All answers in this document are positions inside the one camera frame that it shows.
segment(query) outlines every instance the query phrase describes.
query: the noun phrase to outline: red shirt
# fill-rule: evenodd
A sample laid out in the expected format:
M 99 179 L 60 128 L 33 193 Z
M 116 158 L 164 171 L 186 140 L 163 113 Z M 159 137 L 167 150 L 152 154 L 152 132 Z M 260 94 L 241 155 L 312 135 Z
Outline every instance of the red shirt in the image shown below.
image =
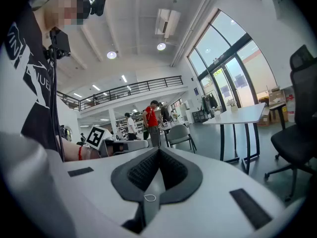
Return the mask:
M 158 120 L 155 116 L 154 109 L 152 109 L 150 106 L 148 106 L 145 111 L 147 114 L 147 120 L 149 127 L 158 126 Z

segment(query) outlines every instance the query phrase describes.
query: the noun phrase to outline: white column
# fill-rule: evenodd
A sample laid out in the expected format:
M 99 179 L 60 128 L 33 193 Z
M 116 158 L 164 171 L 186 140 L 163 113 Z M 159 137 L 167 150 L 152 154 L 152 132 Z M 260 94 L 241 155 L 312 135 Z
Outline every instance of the white column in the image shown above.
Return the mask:
M 109 109 L 109 116 L 110 116 L 110 122 L 111 122 L 111 126 L 112 126 L 112 131 L 114 134 L 116 134 L 118 132 L 117 130 L 117 123 L 115 122 L 115 116 L 114 116 L 114 111 L 113 109 Z

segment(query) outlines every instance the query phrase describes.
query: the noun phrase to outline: gray floor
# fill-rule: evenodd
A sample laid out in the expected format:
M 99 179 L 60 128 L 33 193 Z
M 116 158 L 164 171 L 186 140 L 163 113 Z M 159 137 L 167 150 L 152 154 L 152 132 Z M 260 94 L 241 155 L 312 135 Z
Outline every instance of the gray floor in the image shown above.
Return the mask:
M 291 123 L 286 123 L 286 127 L 291 126 Z M 220 126 L 219 125 L 203 125 L 201 123 L 191 124 L 189 126 L 190 133 L 196 144 L 197 151 L 196 154 L 206 156 L 208 158 L 219 159 L 220 157 Z M 275 155 L 277 151 L 273 147 L 270 138 L 276 132 L 282 130 L 279 123 L 271 124 L 268 127 L 258 127 L 259 128 L 259 139 L 260 139 L 260 156 L 255 158 L 250 165 L 249 175 L 263 184 L 265 187 L 274 192 L 283 201 L 285 196 L 290 193 L 292 184 L 292 171 L 287 170 L 281 173 L 273 174 L 269 177 L 268 181 L 264 181 L 264 174 L 268 171 L 278 169 L 287 164 L 283 158 L 279 158 L 278 161 L 275 160 Z M 251 154 L 256 152 L 254 129 L 252 124 L 249 126 L 250 131 L 250 141 L 251 141 Z M 225 149 L 224 158 L 231 159 L 234 157 L 234 145 L 233 145 L 233 129 L 232 125 L 224 126 L 225 133 Z M 246 134 L 243 124 L 236 125 L 236 138 L 237 138 L 237 152 L 240 157 L 246 157 Z M 162 146 L 166 146 L 165 137 L 161 136 Z M 189 142 L 183 142 L 174 146 L 177 149 L 192 151 L 189 147 Z M 312 159 L 310 164 L 313 169 L 317 170 L 317 161 Z M 234 165 L 236 168 L 243 170 L 241 161 Z M 296 190 L 293 199 L 286 203 L 286 205 L 292 203 L 294 200 L 305 196 L 309 188 L 309 179 L 311 175 L 298 170 L 298 177 L 296 183 Z

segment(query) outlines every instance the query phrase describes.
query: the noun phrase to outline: white shirt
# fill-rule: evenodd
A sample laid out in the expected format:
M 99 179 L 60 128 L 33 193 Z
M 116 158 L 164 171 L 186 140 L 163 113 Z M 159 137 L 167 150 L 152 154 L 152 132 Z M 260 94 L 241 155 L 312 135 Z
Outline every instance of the white shirt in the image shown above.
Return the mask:
M 128 118 L 128 133 L 136 133 L 137 129 L 135 128 L 134 121 L 131 117 Z

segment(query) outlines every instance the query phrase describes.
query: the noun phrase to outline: red strap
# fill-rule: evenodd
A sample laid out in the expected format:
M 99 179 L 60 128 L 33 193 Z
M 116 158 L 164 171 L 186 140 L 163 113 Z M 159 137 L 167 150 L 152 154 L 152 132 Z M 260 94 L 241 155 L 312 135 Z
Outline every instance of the red strap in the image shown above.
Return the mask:
M 79 147 L 79 151 L 78 151 L 78 160 L 79 160 L 79 161 L 82 161 L 82 160 L 83 160 L 83 158 L 81 157 L 81 148 L 82 148 L 82 146 Z

